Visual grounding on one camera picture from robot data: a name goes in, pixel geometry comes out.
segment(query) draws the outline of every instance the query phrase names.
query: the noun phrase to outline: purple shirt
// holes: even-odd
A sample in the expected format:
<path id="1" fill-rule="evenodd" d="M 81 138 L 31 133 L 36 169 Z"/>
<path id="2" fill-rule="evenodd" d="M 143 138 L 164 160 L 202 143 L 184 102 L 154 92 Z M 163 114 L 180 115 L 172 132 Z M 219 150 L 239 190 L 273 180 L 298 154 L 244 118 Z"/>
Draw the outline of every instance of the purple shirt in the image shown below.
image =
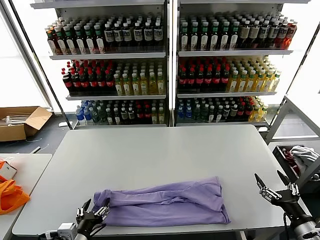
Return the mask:
<path id="1" fill-rule="evenodd" d="M 110 198 L 108 226 L 168 227 L 228 224 L 218 177 L 185 181 L 138 190 L 106 189 L 94 194 L 94 211 Z"/>

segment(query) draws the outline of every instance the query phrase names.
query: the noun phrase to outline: gray table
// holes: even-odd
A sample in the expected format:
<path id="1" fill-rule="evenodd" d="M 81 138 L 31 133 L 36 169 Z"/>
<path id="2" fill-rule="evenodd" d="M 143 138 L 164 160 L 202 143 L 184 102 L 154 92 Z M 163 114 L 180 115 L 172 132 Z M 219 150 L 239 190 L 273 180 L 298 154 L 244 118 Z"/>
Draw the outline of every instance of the gray table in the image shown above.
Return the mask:
<path id="1" fill-rule="evenodd" d="M 23 191 L 27 194 L 31 194 L 35 185 L 37 184 L 41 174 L 46 169 L 52 155 L 51 154 L 6 154 L 0 153 L 1 159 L 10 159 L 10 164 L 18 169 L 18 172 L 14 176 L 15 184 L 22 187 Z M 30 196 L 30 201 L 34 200 L 34 196 Z M 11 235 L 11 229 L 17 220 L 23 206 L 18 209 L 5 214 L 0 215 L 0 239 L 9 239 Z"/>
<path id="2" fill-rule="evenodd" d="M 219 176 L 232 223 L 106 227 L 98 235 L 279 228 L 284 224 L 283 211 L 259 195 L 254 177 L 258 173 L 268 187 L 285 189 L 276 170 L 281 170 L 280 165 L 252 125 L 69 131 L 12 232 L 34 236 L 63 222 L 75 222 L 76 209 L 106 188 L 133 190 L 211 176 Z"/>

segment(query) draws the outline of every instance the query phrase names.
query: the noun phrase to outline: bottle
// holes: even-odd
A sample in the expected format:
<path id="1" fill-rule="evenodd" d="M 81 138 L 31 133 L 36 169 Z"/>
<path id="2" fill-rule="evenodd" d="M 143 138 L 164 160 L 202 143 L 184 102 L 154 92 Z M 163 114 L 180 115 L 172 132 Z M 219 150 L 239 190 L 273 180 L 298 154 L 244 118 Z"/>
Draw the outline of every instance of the bottle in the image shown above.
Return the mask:
<path id="1" fill-rule="evenodd" d="M 63 36 L 63 33 L 61 32 L 61 28 L 59 26 L 56 26 L 54 28 L 54 31 L 56 33 L 57 43 L 61 49 L 62 54 L 68 55 L 70 52 L 69 52 L 69 49 L 67 48 L 67 42 L 65 37 Z"/>
<path id="2" fill-rule="evenodd" d="M 132 73 L 132 87 L 134 95 L 141 95 L 141 86 L 136 73 Z"/>
<path id="3" fill-rule="evenodd" d="M 218 110 L 217 110 L 217 112 L 216 112 L 216 119 L 215 119 L 215 122 L 216 122 L 216 123 L 221 122 L 221 118 L 222 118 L 222 114 L 223 114 L 223 109 L 224 109 L 224 106 L 219 105 Z"/>
<path id="4" fill-rule="evenodd" d="M 202 23 L 200 51 L 208 50 L 208 25 L 209 23 L 207 21 Z"/>
<path id="5" fill-rule="evenodd" d="M 230 35 L 230 40 L 229 40 L 229 50 L 235 50 L 237 48 L 239 25 L 240 25 L 240 22 L 238 21 L 235 21 L 233 23 L 232 33 Z"/>
<path id="6" fill-rule="evenodd" d="M 158 71 L 158 76 L 157 76 L 157 84 L 158 84 L 158 93 L 159 95 L 164 95 L 165 94 L 165 82 L 162 76 L 162 71 Z"/>
<path id="7" fill-rule="evenodd" d="M 218 28 L 219 28 L 219 22 L 214 21 L 212 23 L 212 32 L 210 35 L 210 51 L 214 51 L 217 48 L 218 44 Z"/>
<path id="8" fill-rule="evenodd" d="M 190 51 L 197 50 L 198 46 L 198 22 L 194 21 L 192 23 L 192 33 L 191 33 L 191 44 L 190 44 Z"/>
<path id="9" fill-rule="evenodd" d="M 255 20 L 254 25 L 250 26 L 250 32 L 245 42 L 248 48 L 255 49 L 258 47 L 257 37 L 258 37 L 259 31 L 260 31 L 259 20 Z"/>
<path id="10" fill-rule="evenodd" d="M 187 51 L 188 47 L 188 23 L 184 21 L 181 26 L 181 33 L 180 33 L 180 44 L 181 44 L 181 51 Z"/>
<path id="11" fill-rule="evenodd" d="M 245 83 L 244 88 L 243 88 L 244 92 L 251 92 L 252 91 L 252 86 L 254 84 L 255 75 L 256 75 L 256 71 L 255 70 L 251 70 L 249 78 L 246 79 L 246 83 Z"/>
<path id="12" fill-rule="evenodd" d="M 221 33 L 221 42 L 220 42 L 220 50 L 226 50 L 227 49 L 227 43 L 228 43 L 228 31 L 229 31 L 229 25 L 230 22 L 225 21 L 223 23 L 223 29 L 222 29 L 222 33 Z"/>
<path id="13" fill-rule="evenodd" d="M 250 21 L 249 20 L 246 20 L 244 21 L 244 24 L 242 25 L 241 27 L 241 31 L 240 31 L 240 34 L 239 34 L 239 37 L 238 37 L 238 48 L 241 48 L 241 49 L 245 49 L 247 47 L 251 47 L 251 46 L 247 46 L 246 42 L 248 41 L 247 38 L 249 36 L 249 32 L 250 32 Z"/>
<path id="14" fill-rule="evenodd" d="M 113 77 L 115 81 L 115 89 L 118 96 L 125 95 L 125 89 L 124 89 L 123 83 L 120 81 L 119 75 L 116 73 L 113 75 Z"/>
<path id="15" fill-rule="evenodd" d="M 266 71 L 264 69 L 262 69 L 259 72 L 258 78 L 254 81 L 252 85 L 252 92 L 260 92 L 261 86 L 264 83 L 265 73 Z"/>
<path id="16" fill-rule="evenodd" d="M 232 72 L 231 79 L 229 80 L 230 81 L 229 93 L 235 92 L 236 85 L 237 85 L 237 78 L 238 78 L 238 71 L 234 70 Z"/>

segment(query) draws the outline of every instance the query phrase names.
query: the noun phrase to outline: shelf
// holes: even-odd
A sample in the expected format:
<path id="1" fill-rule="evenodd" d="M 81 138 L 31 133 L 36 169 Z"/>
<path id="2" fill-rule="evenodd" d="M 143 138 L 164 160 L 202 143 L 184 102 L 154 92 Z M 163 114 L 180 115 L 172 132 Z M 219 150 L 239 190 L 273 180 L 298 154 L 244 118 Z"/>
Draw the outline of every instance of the shelf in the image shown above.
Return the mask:
<path id="1" fill-rule="evenodd" d="M 84 60 L 84 59 L 156 59 L 164 58 L 165 52 L 132 52 L 106 54 L 53 55 L 52 60 Z"/>
<path id="2" fill-rule="evenodd" d="M 177 123 L 177 127 L 192 127 L 192 126 L 210 126 L 210 125 L 253 125 L 255 127 L 267 127 L 269 124 L 266 121 L 236 121 L 236 122 L 198 122 L 198 123 Z"/>
<path id="3" fill-rule="evenodd" d="M 289 55 L 292 50 L 179 51 L 180 57 Z"/>
<path id="4" fill-rule="evenodd" d="M 248 92 L 213 92 L 213 93 L 178 93 L 179 99 L 188 98 L 220 98 L 220 97 L 245 97 L 275 95 L 276 92 L 248 91 Z"/>
<path id="5" fill-rule="evenodd" d="M 181 4 L 307 4 L 311 0 L 180 0 Z"/>
<path id="6" fill-rule="evenodd" d="M 163 5 L 164 0 L 63 0 L 31 3 L 34 9 L 66 9 L 103 6 Z"/>
<path id="7" fill-rule="evenodd" d="M 73 100 L 139 100 L 139 99 L 165 99 L 166 95 L 136 95 L 136 96 L 70 96 L 65 99 Z"/>

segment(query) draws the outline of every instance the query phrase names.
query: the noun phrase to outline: bottle label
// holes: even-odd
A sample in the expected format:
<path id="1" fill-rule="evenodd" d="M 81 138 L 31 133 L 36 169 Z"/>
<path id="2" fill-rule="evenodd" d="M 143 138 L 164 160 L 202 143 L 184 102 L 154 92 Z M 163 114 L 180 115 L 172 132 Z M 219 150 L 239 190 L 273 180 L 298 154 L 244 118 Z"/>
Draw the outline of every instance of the bottle label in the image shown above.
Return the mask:
<path id="1" fill-rule="evenodd" d="M 211 37 L 211 42 L 210 42 L 210 51 L 213 51 L 216 49 L 217 41 L 218 41 L 218 35 L 213 35 Z"/>
<path id="2" fill-rule="evenodd" d="M 126 42 L 132 41 L 131 30 L 122 30 L 123 39 Z"/>
<path id="3" fill-rule="evenodd" d="M 286 34 L 286 38 L 292 39 L 296 33 L 297 28 L 296 27 L 289 27 L 288 32 Z"/>
<path id="4" fill-rule="evenodd" d="M 209 123 L 212 123 L 213 120 L 214 120 L 214 115 L 209 115 Z"/>
<path id="5" fill-rule="evenodd" d="M 202 83 L 204 82 L 204 79 L 203 79 L 203 78 L 197 78 L 197 79 L 195 80 L 195 82 L 196 82 L 197 84 L 202 84 Z"/>
<path id="6" fill-rule="evenodd" d="M 191 47 L 190 51 L 195 51 L 197 48 L 197 42 L 198 42 L 198 36 L 192 36 L 191 37 Z"/>
<path id="7" fill-rule="evenodd" d="M 92 41 L 92 39 L 88 38 L 86 40 L 86 43 L 88 44 L 90 53 L 94 54 L 95 53 L 95 47 L 94 47 L 94 42 Z"/>
<path id="8" fill-rule="evenodd" d="M 114 38 L 114 31 L 104 31 L 104 36 L 105 36 L 105 40 L 108 42 L 108 43 L 112 43 L 115 41 L 115 38 Z"/>
<path id="9" fill-rule="evenodd" d="M 246 85 L 246 88 L 245 88 L 245 92 L 251 92 L 251 88 L 253 84 L 254 84 L 254 81 L 248 81 L 248 84 Z"/>
<path id="10" fill-rule="evenodd" d="M 221 45 L 220 45 L 221 50 L 226 49 L 227 41 L 228 41 L 228 35 L 223 35 L 221 38 Z"/>
<path id="11" fill-rule="evenodd" d="M 219 84 L 220 83 L 220 78 L 212 78 L 212 82 L 214 84 Z"/>
<path id="12" fill-rule="evenodd" d="M 225 78 L 221 78 L 221 83 L 223 84 L 227 84 L 229 81 L 229 78 L 225 77 Z"/>
<path id="13" fill-rule="evenodd" d="M 114 33 L 114 40 L 116 42 L 122 42 L 124 40 L 123 36 L 122 36 L 122 30 L 113 30 Z"/>
<path id="14" fill-rule="evenodd" d="M 246 84 L 246 81 L 241 81 L 240 82 L 238 93 L 242 93 L 244 91 L 245 84 Z"/>
<path id="15" fill-rule="evenodd" d="M 144 29 L 144 40 L 152 41 L 154 39 L 154 33 L 152 29 Z"/>
<path id="16" fill-rule="evenodd" d="M 112 125 L 114 123 L 113 120 L 112 120 L 112 117 L 108 117 L 107 119 L 108 119 L 109 125 Z"/>
<path id="17" fill-rule="evenodd" d="M 140 42 L 143 40 L 142 29 L 133 30 L 134 40 Z"/>
<path id="18" fill-rule="evenodd" d="M 238 35 L 232 35 L 231 40 L 230 40 L 229 50 L 234 50 L 236 48 L 237 39 L 238 39 Z"/>
<path id="19" fill-rule="evenodd" d="M 268 38 L 275 39 L 278 35 L 279 27 L 270 27 L 270 31 L 268 33 Z"/>
<path id="20" fill-rule="evenodd" d="M 67 52 L 67 48 L 66 48 L 66 45 L 65 45 L 65 42 L 61 39 L 58 40 L 58 44 L 59 44 L 59 47 L 61 49 L 61 52 L 63 53 L 63 55 L 67 55 L 68 52 Z"/>
<path id="21" fill-rule="evenodd" d="M 104 41 L 102 40 L 102 38 L 97 38 L 96 43 L 98 45 L 99 52 L 101 54 L 104 54 L 105 53 L 105 45 L 104 45 Z"/>
<path id="22" fill-rule="evenodd" d="M 103 88 L 104 86 L 106 86 L 106 82 L 105 81 L 98 81 L 98 86 Z"/>
<path id="23" fill-rule="evenodd" d="M 187 51 L 188 36 L 181 37 L 181 51 Z"/>
<path id="24" fill-rule="evenodd" d="M 201 37 L 201 47 L 200 47 L 201 51 L 207 50 L 207 42 L 208 42 L 208 36 L 207 35 L 203 35 Z"/>
<path id="25" fill-rule="evenodd" d="M 247 39 L 250 32 L 250 27 L 242 27 L 240 32 L 241 39 Z"/>
<path id="26" fill-rule="evenodd" d="M 76 51 L 74 42 L 73 42 L 71 39 L 67 39 L 67 40 L 66 40 L 66 43 L 67 43 L 68 46 L 69 46 L 69 49 L 70 49 L 71 54 L 77 54 L 77 51 Z"/>
<path id="27" fill-rule="evenodd" d="M 215 122 L 216 122 L 216 123 L 220 122 L 221 117 L 222 117 L 222 115 L 221 115 L 221 114 L 218 114 L 218 115 L 216 116 Z"/>
<path id="28" fill-rule="evenodd" d="M 115 117 L 115 122 L 117 125 L 120 125 L 120 117 L 116 116 Z"/>
<path id="29" fill-rule="evenodd" d="M 278 33 L 278 38 L 279 39 L 284 39 L 287 35 L 287 31 L 288 31 L 288 28 L 287 27 L 280 27 L 279 28 L 279 33 Z"/>
<path id="30" fill-rule="evenodd" d="M 162 39 L 163 39 L 162 29 L 154 29 L 154 40 L 162 41 Z"/>
<path id="31" fill-rule="evenodd" d="M 261 89 L 261 86 L 262 86 L 263 82 L 264 82 L 263 80 L 258 81 L 258 83 L 257 83 L 257 85 L 255 87 L 255 90 L 254 90 L 255 92 L 260 92 L 260 89 Z"/>
<path id="32" fill-rule="evenodd" d="M 98 82 L 97 82 L 97 81 L 91 81 L 91 82 L 90 82 L 90 86 L 91 86 L 91 87 L 94 87 L 94 88 L 95 88 L 95 87 L 98 87 Z"/>
<path id="33" fill-rule="evenodd" d="M 152 116 L 152 124 L 157 124 L 157 116 Z"/>
<path id="34" fill-rule="evenodd" d="M 251 27 L 249 32 L 249 38 L 256 39 L 258 37 L 260 27 Z"/>
<path id="35" fill-rule="evenodd" d="M 118 93 L 118 96 L 122 96 L 122 88 L 121 85 L 115 85 L 116 92 Z"/>
<path id="36" fill-rule="evenodd" d="M 229 93 L 233 93 L 235 91 L 236 85 L 237 85 L 237 81 L 231 82 Z"/>
<path id="37" fill-rule="evenodd" d="M 139 95 L 139 85 L 134 83 L 132 84 L 134 95 Z"/>
<path id="38" fill-rule="evenodd" d="M 125 95 L 126 95 L 126 96 L 129 96 L 129 95 L 130 95 L 129 84 L 124 84 L 124 85 L 123 85 L 123 88 L 124 88 Z"/>
<path id="39" fill-rule="evenodd" d="M 85 49 L 85 45 L 84 45 L 84 41 L 82 41 L 82 39 L 77 39 L 76 43 L 78 44 L 79 50 L 81 54 L 86 54 L 86 49 Z"/>

